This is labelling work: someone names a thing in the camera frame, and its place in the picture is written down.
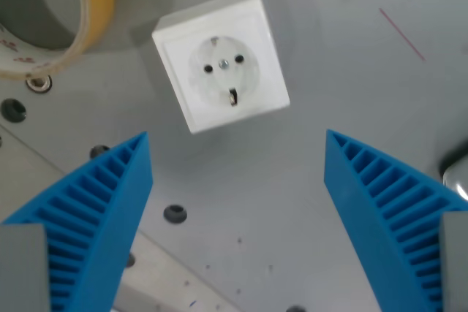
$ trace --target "socket faceplate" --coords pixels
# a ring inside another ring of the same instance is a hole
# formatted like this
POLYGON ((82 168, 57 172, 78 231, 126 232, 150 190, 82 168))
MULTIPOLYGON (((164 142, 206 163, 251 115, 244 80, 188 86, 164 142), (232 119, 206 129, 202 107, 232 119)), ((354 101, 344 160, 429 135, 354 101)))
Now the socket faceplate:
POLYGON ((153 32, 192 133, 290 104, 262 0, 213 0, 153 32))

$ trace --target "tape roll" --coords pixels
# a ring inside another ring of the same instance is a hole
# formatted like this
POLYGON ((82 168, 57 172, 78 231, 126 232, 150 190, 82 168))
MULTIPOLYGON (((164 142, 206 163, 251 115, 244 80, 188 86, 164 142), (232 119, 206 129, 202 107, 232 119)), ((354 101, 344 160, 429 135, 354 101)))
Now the tape roll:
POLYGON ((114 0, 80 0, 78 31, 73 43, 64 50, 35 47, 0 23, 0 77, 26 80, 62 70, 99 39, 109 25, 113 10, 114 0))

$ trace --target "socket screw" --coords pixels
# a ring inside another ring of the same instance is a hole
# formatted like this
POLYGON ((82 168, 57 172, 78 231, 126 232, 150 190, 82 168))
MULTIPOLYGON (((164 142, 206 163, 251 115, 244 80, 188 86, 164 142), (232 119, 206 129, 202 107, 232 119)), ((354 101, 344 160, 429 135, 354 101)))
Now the socket screw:
POLYGON ((219 61, 219 67, 221 69, 229 69, 229 61, 223 58, 219 61))

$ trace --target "electrical socket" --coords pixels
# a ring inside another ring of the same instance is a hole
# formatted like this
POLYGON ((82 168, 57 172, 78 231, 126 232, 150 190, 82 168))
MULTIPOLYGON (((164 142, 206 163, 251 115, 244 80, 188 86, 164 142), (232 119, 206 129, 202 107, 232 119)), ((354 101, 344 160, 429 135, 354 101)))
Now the electrical socket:
POLYGON ((176 12, 153 39, 192 133, 290 104, 262 0, 176 12))

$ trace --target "mounting hole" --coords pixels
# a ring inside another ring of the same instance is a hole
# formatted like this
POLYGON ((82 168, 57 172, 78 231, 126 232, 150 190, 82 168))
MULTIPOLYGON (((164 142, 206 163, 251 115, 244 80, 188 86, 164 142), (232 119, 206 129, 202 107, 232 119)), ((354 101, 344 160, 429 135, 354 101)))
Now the mounting hole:
POLYGON ((235 57, 234 60, 235 60, 235 62, 237 62, 238 64, 242 64, 242 63, 244 62, 244 56, 242 56, 242 55, 237 55, 237 56, 235 57))
POLYGON ((286 312, 307 312, 306 309, 299 305, 289 307, 286 312))
POLYGON ((29 78, 26 80, 26 87, 37 94, 45 94, 52 89, 52 77, 29 78))
POLYGON ((180 205, 170 205, 164 210, 164 218, 172 224, 180 224, 187 219, 187 211, 180 205))
POLYGON ((135 258, 135 256, 132 253, 130 253, 129 258, 127 260, 127 264, 125 265, 125 268, 132 267, 133 265, 135 265, 136 261, 137 261, 137 259, 135 258))
POLYGON ((211 65, 205 65, 203 68, 206 73, 212 73, 213 72, 213 67, 211 65))
POLYGON ((12 123, 23 122, 26 119, 26 108, 16 99, 5 99, 1 103, 1 115, 12 123))
POLYGON ((98 157, 99 155, 102 155, 103 153, 105 153, 109 149, 110 148, 108 146, 106 146, 106 145, 96 145, 95 147, 93 147, 89 151, 89 158, 94 159, 94 158, 98 157))

